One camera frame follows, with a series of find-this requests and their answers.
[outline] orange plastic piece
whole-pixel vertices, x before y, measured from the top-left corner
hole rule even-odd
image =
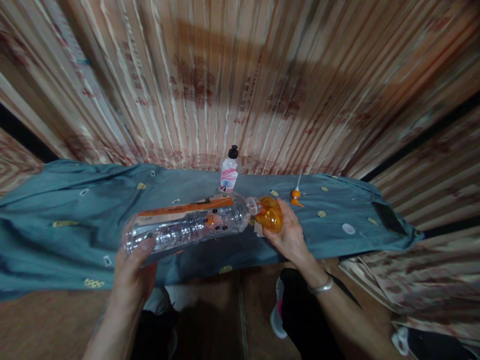
[[[301,203],[299,203],[299,197],[300,195],[302,195],[302,193],[298,190],[293,190],[291,193],[291,200],[290,200],[290,204],[294,205],[294,206],[300,206],[302,208],[304,208],[305,206],[303,206]]]
[[[255,220],[260,225],[263,225],[266,229],[272,233],[279,233],[282,231],[282,211],[280,210],[279,203],[271,196],[263,196],[260,199],[262,205],[262,211],[255,215]]]
[[[301,203],[299,203],[299,201],[298,201],[297,199],[291,199],[291,200],[290,200],[290,204],[295,205],[295,206],[300,206],[300,207],[302,207],[302,208],[305,207],[304,205],[302,205]]]

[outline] curtain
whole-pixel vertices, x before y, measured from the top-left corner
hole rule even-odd
[[[480,215],[479,142],[480,106],[372,183],[419,230]]]
[[[479,89],[479,7],[6,0],[0,101],[86,163],[359,178]]]
[[[0,129],[0,197],[42,170],[43,163]]]
[[[480,344],[480,226],[344,260],[350,277],[398,316],[395,324]]]

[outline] bottle neck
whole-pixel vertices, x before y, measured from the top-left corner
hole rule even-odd
[[[258,215],[265,211],[265,207],[260,200],[256,197],[247,197],[246,198],[246,207],[248,208],[248,212],[250,215]]]

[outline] black pump cap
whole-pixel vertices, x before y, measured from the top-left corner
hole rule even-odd
[[[239,157],[239,151],[237,149],[238,149],[237,145],[232,145],[231,149],[228,150],[228,157],[230,159],[236,159]]]

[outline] hand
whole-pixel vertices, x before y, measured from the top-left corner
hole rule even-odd
[[[155,239],[147,238],[127,257],[123,247],[115,257],[115,275],[111,303],[124,311],[142,309],[155,286],[157,263],[140,268],[152,253]]]
[[[283,256],[298,268],[305,262],[313,259],[313,256],[307,249],[304,241],[304,231],[294,211],[279,197],[276,201],[280,206],[283,220],[281,232],[274,233],[263,226],[263,234]]]

